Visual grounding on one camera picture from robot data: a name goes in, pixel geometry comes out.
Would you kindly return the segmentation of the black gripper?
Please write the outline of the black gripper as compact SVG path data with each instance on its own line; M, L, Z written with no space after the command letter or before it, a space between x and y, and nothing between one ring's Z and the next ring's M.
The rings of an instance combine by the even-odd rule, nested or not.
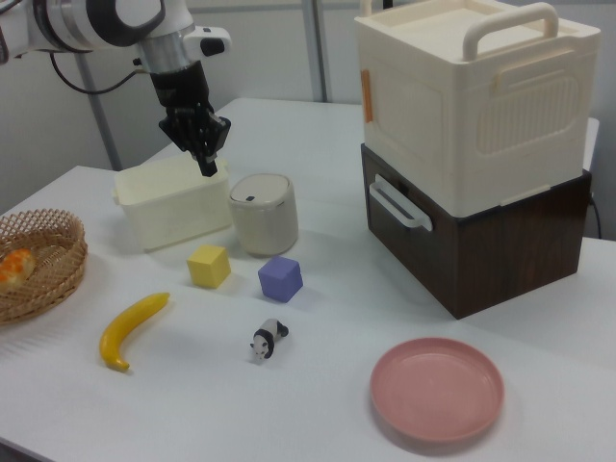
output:
M152 73L150 78L166 111L160 128L181 150L191 152L203 176L214 176L217 154L231 122L215 114L201 62L173 72Z

